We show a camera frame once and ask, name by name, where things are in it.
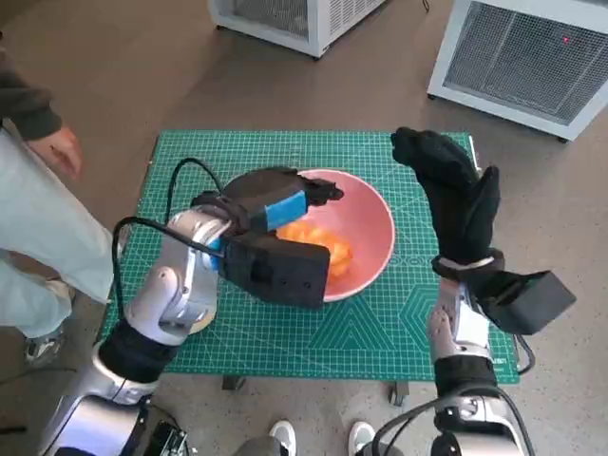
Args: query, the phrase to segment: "white shoe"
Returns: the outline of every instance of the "white shoe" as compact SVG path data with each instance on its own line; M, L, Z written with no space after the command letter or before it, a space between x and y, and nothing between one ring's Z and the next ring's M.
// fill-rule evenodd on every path
M365 445L370 444L375 435L376 431L373 427L363 421L357 421L352 425L349 434L349 456L354 456Z
M289 456L295 456L295 430L289 421L277 422L269 433L287 449Z
M48 280L46 284L56 295L67 298L70 302L73 301L75 290L65 282L52 279ZM65 341L63 323L48 334L41 335L40 337L26 338L26 363L31 368L41 368L50 364L57 357Z

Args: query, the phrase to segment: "vent grille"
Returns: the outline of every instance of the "vent grille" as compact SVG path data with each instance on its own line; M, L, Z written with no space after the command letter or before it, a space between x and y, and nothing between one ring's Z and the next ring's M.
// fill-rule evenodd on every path
M608 35L473 2L444 86L570 124L608 80Z
M246 19L308 40L307 0L216 0L224 16Z
M330 34L342 33L384 0L331 0Z

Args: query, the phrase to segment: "table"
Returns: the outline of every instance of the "table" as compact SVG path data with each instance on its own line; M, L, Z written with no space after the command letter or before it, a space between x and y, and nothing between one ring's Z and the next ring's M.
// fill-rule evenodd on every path
M449 135L473 156L466 133ZM170 372L224 375L235 389L243 376L285 376L389 381L433 381L426 321L438 291L430 269L437 253L428 204L413 172L392 160L390 135L374 131L168 130L158 139L137 214L162 220L166 189L176 163L197 157L222 181L270 165L298 169L338 168L372 184L393 214L397 238L387 270L363 293L320 311L260 302L220 282L218 314L188 338ZM186 167L173 201L174 213L213 183ZM122 258L125 302L143 283L160 249L159 233L135 227ZM111 305L107 335L117 318ZM510 335L491 330L501 383L517 383Z

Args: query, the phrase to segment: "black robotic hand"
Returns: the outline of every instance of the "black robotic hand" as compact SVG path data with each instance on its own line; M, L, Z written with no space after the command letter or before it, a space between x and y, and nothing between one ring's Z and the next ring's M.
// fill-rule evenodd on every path
M461 265L490 257L501 201L498 168L479 178L464 149L434 131L401 127L390 140L394 159L411 167L425 189L440 256Z

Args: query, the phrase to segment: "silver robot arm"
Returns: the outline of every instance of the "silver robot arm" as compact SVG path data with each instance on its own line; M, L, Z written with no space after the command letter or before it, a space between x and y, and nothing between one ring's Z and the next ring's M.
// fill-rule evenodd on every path
M191 209L169 228L207 246L230 221ZM210 322L217 308L214 259L163 237L161 255L106 341L79 370L44 432L39 454L130 454L143 434L159 376L195 323ZM177 445L177 454L185 438Z
M489 321L462 283L442 279L427 335L438 394L475 380L496 385L489 348ZM469 394L438 410L442 435L432 456L523 456L517 421L504 399Z

